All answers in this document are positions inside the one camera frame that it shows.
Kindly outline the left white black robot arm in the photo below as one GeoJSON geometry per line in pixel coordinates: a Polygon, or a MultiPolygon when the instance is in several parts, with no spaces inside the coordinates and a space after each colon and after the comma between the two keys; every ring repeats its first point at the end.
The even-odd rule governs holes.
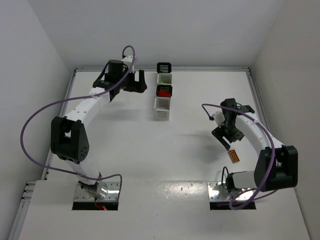
{"type": "Polygon", "coordinates": [[[64,160],[78,176],[80,187],[89,195],[97,196],[102,185],[101,174],[87,158],[90,144],[86,129],[98,112],[121,91],[143,93],[147,89],[144,71],[135,80],[132,55],[122,60],[109,60],[93,82],[87,98],[63,117],[51,121],[50,150],[64,160]]]}

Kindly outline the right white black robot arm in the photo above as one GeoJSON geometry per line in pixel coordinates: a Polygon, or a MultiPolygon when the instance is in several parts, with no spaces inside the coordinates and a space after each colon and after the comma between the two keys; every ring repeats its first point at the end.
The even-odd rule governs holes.
{"type": "Polygon", "coordinates": [[[220,105],[222,110],[211,116],[217,123],[212,135],[226,150],[230,150],[231,143],[246,138],[258,155],[254,170],[228,173],[225,180],[228,192],[258,187],[261,192],[268,192],[296,187],[298,150],[292,145],[284,145],[262,129],[250,105],[238,106],[234,98],[227,98],[220,105]]]}

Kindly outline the red white flower lego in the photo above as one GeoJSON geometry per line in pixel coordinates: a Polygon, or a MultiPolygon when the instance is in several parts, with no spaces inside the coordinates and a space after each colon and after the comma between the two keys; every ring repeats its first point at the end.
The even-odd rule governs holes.
{"type": "Polygon", "coordinates": [[[159,90],[156,95],[157,95],[158,97],[170,98],[172,94],[171,94],[169,91],[159,90]]]}

